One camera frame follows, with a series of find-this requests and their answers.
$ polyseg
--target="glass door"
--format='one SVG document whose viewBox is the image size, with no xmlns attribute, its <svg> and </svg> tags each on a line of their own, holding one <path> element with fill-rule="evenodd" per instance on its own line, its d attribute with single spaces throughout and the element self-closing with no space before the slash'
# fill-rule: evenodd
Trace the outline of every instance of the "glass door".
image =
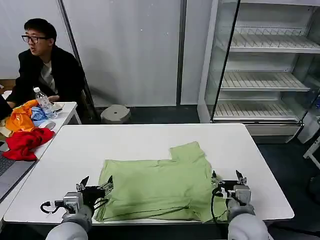
<svg viewBox="0 0 320 240">
<path fill-rule="evenodd" d="M 212 122 L 240 0 L 213 0 L 198 100 L 201 123 Z"/>
</svg>

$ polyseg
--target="laptop keyboard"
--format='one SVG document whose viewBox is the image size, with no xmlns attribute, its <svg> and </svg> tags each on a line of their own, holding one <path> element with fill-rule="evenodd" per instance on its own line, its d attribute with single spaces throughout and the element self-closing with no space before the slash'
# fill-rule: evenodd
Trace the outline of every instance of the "laptop keyboard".
<svg viewBox="0 0 320 240">
<path fill-rule="evenodd" d="M 0 155 L 0 176 L 4 174 L 14 163 L 14 160 L 7 159 Z"/>
</svg>

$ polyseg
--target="glasses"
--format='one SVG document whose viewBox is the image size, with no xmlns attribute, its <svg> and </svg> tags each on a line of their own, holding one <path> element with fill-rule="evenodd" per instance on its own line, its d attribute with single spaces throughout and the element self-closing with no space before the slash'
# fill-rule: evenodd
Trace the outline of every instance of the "glasses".
<svg viewBox="0 0 320 240">
<path fill-rule="evenodd" d="M 26 43 L 29 43 L 30 39 L 34 44 L 37 44 L 39 42 L 39 39 L 50 39 L 50 37 L 44 37 L 44 36 L 27 36 L 22 35 L 21 36 L 23 41 Z"/>
</svg>

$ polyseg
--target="pile of clothes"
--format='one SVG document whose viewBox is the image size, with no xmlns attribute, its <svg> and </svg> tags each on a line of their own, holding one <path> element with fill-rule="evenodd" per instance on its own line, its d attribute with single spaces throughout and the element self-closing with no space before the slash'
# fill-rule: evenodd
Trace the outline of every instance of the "pile of clothes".
<svg viewBox="0 0 320 240">
<path fill-rule="evenodd" d="M 0 122 L 0 134 L 6 138 L 9 151 L 3 156 L 11 160 L 35 161 L 34 149 L 49 141 L 55 132 L 38 126 L 48 117 L 38 106 L 36 100 L 31 100 L 13 109 L 11 115 Z"/>
</svg>

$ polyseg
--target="laptop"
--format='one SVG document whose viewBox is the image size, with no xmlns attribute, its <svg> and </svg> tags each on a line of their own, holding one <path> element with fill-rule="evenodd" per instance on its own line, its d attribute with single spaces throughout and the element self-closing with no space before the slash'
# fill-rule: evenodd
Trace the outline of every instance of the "laptop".
<svg viewBox="0 0 320 240">
<path fill-rule="evenodd" d="M 0 120 L 9 116 L 11 112 L 11 107 L 1 95 Z M 10 160 L 2 156 L 2 153 L 3 151 L 0 151 L 0 203 L 35 164 L 35 161 Z"/>
</svg>

